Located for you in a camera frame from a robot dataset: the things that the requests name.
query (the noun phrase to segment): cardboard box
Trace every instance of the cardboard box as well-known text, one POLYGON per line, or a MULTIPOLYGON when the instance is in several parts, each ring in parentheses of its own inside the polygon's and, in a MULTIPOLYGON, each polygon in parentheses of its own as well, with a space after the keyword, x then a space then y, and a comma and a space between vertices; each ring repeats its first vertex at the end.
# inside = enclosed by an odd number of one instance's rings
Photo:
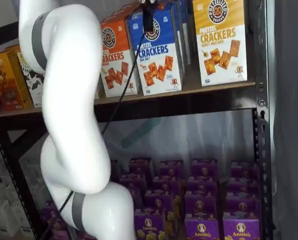
POLYGON ((193 159, 191 163, 193 176, 213 177, 218 179, 218 161, 214 159, 193 159))
POLYGON ((216 213, 197 212, 186 214, 187 239, 219 240, 219 224, 216 213))
POLYGON ((0 53, 0 101, 4 111, 32 107, 17 56, 12 50, 0 53))
POLYGON ((246 81, 243 0, 193 0, 202 86, 246 81))
POLYGON ((144 174, 147 183, 150 185, 154 176, 153 162, 149 157, 133 157, 129 161, 129 171, 136 174, 144 174))
MULTIPOLYGON (((122 10, 120 14, 107 17, 101 22, 103 39, 101 77, 108 98, 122 95, 135 59, 125 23, 129 13, 129 10, 122 10)), ((134 68, 125 94, 137 95, 139 88, 139 74, 137 68, 134 68)))
POLYGON ((134 225, 137 240, 168 240, 165 233, 166 222, 164 211, 160 208, 136 209, 134 214, 134 225))
POLYGON ((0 201, 0 235, 13 237, 19 230, 19 224, 15 219, 8 201, 0 201))
POLYGON ((175 238, 178 235, 178 219, 175 217, 173 193, 162 189, 148 190, 144 196, 144 202, 148 207, 164 209, 166 232, 169 237, 175 238))
MULTIPOLYGON (((143 94, 182 90, 183 68, 176 32, 174 4, 161 3, 153 14, 154 31, 146 33, 137 59, 143 94)), ((143 13, 128 18, 135 52, 143 36, 143 13)))

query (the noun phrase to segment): pretzelized logo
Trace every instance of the pretzelized logo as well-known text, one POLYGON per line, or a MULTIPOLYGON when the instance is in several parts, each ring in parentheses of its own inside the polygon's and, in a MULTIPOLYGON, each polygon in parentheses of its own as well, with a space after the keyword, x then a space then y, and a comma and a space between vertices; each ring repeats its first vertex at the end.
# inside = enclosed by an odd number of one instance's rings
POLYGON ((103 41, 103 44, 107 48, 110 48, 111 49, 111 48, 114 47, 116 38, 115 38, 115 33, 114 33, 114 31, 111 28, 106 27, 102 31, 102 41, 103 41))
POLYGON ((158 21, 153 19, 153 31, 145 33, 145 37, 149 41, 155 41, 160 36, 160 25, 158 21))
POLYGON ((209 5, 209 19, 220 24, 228 15, 228 4, 225 0, 212 0, 209 5))

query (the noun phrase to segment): black shelf frame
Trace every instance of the black shelf frame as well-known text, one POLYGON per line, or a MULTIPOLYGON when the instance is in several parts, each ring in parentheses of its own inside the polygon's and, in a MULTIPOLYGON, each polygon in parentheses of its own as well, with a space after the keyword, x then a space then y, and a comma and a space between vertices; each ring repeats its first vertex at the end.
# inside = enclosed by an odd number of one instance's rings
MULTIPOLYGON (((257 50, 254 86, 126 101, 121 104, 114 121, 252 110, 255 161, 261 171, 262 239, 273 240, 266 0, 255 0, 252 4, 255 7, 249 14, 257 20, 250 31, 257 50)), ((16 22, 0 27, 0 44, 17 38, 17 28, 16 22)), ((97 120, 107 121, 114 107, 115 103, 95 105, 97 120)), ((0 116, 0 152, 36 239, 39 239, 46 226, 41 222, 18 160, 46 133, 40 112, 0 116), (26 132, 11 142, 7 133, 9 130, 26 132)))

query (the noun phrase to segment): black cable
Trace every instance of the black cable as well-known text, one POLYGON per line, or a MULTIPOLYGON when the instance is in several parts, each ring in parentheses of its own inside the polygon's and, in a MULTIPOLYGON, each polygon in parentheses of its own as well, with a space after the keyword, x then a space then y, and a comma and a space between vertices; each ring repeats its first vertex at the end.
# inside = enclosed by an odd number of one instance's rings
MULTIPOLYGON (((134 68, 135 68, 135 65, 137 64, 137 59, 138 59, 138 56, 139 56, 139 52, 140 52, 140 48, 141 48, 141 44, 142 44, 142 41, 143 41, 143 39, 144 39, 144 36, 145 36, 145 33, 143 34, 143 36, 142 36, 142 38, 141 38, 141 40, 140 40, 139 47, 138 47, 137 53, 136 53, 136 55, 135 55, 135 59, 134 59, 134 61, 133 61, 133 65, 132 65, 132 69, 131 69, 131 72, 130 72, 130 76, 129 76, 128 81, 127 81, 127 83, 126 83, 126 85, 125 85, 125 88, 124 88, 124 90, 123 90, 123 93, 122 93, 122 95, 121 95, 121 97, 120 97, 120 99, 119 99, 117 105, 115 106, 115 108, 114 108, 114 110, 113 110, 113 112, 112 112, 112 114, 111 114, 111 117, 109 118, 109 121, 107 122, 107 124, 105 125, 104 129, 102 130, 102 133, 101 133, 102 135, 104 135, 104 133, 105 133, 106 130, 108 129, 110 123, 112 122, 112 120, 113 120, 113 118, 114 118, 114 115, 115 115, 115 113, 118 111, 118 109, 119 109, 119 107, 120 107, 120 105, 121 105, 121 102, 122 102, 122 100, 123 100, 123 97, 124 97, 124 95, 125 95, 125 93, 126 93, 126 91, 127 91, 127 89, 128 89, 128 86, 129 86, 129 83, 130 83, 130 79, 131 79, 132 74, 133 74, 133 70, 134 70, 134 68)), ((73 191, 71 191, 71 192, 69 193, 69 196, 66 198, 66 200, 65 200, 64 203, 62 204, 61 208, 59 209, 59 214, 62 212, 62 210, 64 209, 65 205, 68 203, 68 201, 69 201, 69 199, 71 198, 72 195, 73 195, 73 191)), ((42 234, 40 240, 44 240, 44 239, 45 239, 46 235, 47 235, 48 232, 51 230, 51 228, 52 228, 52 226, 53 226, 55 220, 56 220, 56 218, 55 218, 55 219, 48 225, 47 229, 43 232, 43 234, 42 234)))

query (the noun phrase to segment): pretzelized crackers box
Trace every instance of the pretzelized crackers box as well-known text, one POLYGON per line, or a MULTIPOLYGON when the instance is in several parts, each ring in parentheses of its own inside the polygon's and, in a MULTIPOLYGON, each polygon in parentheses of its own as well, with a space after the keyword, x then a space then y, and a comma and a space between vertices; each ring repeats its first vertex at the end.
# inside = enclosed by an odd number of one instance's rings
POLYGON ((202 86, 247 80, 243 0, 193 0, 202 86))
MULTIPOLYGON (((138 69, 144 95, 182 90, 182 59, 176 33, 174 4, 161 3, 153 14, 154 32, 145 34, 138 69)), ((134 50, 143 36, 143 13, 136 12, 128 19, 134 50)))
MULTIPOLYGON (((122 95, 135 58, 125 23, 125 18, 132 12, 130 8, 107 17, 101 23, 103 41, 101 77, 107 97, 122 95)), ((125 94, 136 95, 138 93, 139 74, 135 67, 125 94)))

